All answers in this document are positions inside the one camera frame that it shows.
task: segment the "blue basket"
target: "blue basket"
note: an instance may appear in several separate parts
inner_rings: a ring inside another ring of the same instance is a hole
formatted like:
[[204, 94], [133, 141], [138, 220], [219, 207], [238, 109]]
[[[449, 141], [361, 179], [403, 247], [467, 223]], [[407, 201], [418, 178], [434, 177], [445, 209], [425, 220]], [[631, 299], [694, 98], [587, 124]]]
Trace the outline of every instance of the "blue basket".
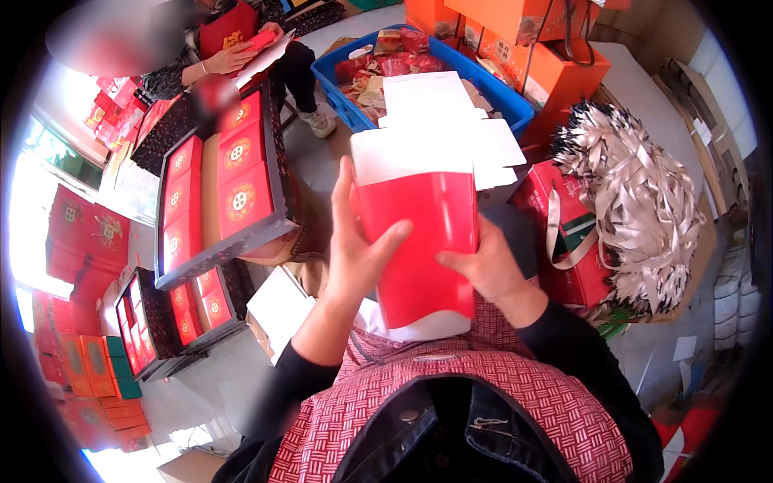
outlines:
[[[387, 29], [399, 29], [406, 25], [389, 26]], [[341, 116], [352, 132], [361, 132], [368, 129], [376, 129], [376, 125], [338, 89], [338, 80], [335, 78], [335, 65], [349, 58], [349, 53], [368, 44], [376, 45], [378, 32], [373, 32], [354, 42], [325, 54], [312, 64], [312, 72], [319, 80], [328, 104]], [[486, 69], [479, 66], [460, 52], [445, 45], [440, 40], [430, 37], [430, 54], [447, 63], [449, 67], [459, 73], [459, 77], [473, 83], [483, 94], [483, 97], [494, 107], [510, 125], [512, 133], [519, 137], [526, 129], [529, 121], [534, 117], [534, 109], [523, 97], [513, 89], [507, 87], [501, 80], [494, 77]]]

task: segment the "white sneaker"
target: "white sneaker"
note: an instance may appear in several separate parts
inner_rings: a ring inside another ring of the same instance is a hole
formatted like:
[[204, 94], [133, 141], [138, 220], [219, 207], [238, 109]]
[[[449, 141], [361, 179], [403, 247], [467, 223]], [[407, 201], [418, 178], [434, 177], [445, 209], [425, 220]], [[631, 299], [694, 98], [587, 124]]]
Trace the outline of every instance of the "white sneaker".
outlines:
[[298, 117], [301, 118], [301, 121], [308, 124], [314, 136], [320, 139], [327, 138], [338, 127], [335, 119], [327, 117], [319, 108], [314, 112], [298, 111]]

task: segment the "white wall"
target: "white wall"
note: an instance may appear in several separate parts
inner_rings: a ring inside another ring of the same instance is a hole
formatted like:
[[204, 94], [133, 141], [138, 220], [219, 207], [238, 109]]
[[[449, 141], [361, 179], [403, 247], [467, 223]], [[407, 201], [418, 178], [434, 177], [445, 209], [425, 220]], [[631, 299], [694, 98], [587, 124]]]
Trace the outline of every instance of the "white wall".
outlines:
[[741, 157], [746, 158], [757, 147], [757, 135], [741, 85], [717, 38], [709, 29], [704, 31], [698, 50], [690, 60], [690, 67], [706, 78], [738, 144]]
[[87, 159], [104, 165], [107, 148], [83, 123], [99, 86], [90, 76], [51, 60], [40, 83], [32, 113]]

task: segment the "right hand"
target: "right hand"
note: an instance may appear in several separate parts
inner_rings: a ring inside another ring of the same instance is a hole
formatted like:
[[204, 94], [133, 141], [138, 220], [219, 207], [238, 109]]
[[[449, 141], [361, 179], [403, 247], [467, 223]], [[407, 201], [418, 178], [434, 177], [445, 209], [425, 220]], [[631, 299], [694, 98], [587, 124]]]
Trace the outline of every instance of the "right hand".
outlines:
[[228, 49], [223, 49], [204, 61], [204, 69], [207, 73], [227, 74], [235, 72], [258, 54], [255, 51], [242, 52], [252, 45], [252, 42], [242, 42]]
[[531, 325], [547, 306], [547, 295], [523, 277], [502, 231], [478, 214], [478, 252], [440, 252], [438, 263], [459, 273], [515, 328]]

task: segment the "apron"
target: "apron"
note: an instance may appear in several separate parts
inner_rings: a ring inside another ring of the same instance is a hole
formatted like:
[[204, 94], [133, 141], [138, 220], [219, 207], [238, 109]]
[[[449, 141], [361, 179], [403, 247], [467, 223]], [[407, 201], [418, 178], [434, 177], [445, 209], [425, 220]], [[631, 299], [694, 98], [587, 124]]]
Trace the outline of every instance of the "apron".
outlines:
[[[259, 18], [248, 4], [237, 0], [237, 6], [219, 19], [199, 26], [199, 57], [207, 60], [221, 50], [251, 39], [257, 33]], [[238, 72], [227, 74], [235, 77]]]
[[576, 378], [537, 362], [502, 312], [477, 300], [465, 335], [394, 342], [352, 331], [333, 386], [301, 405], [268, 481], [330, 481], [346, 450], [389, 395], [414, 377], [465, 373], [499, 387], [544, 429], [580, 481], [623, 482], [633, 469], [622, 433]]

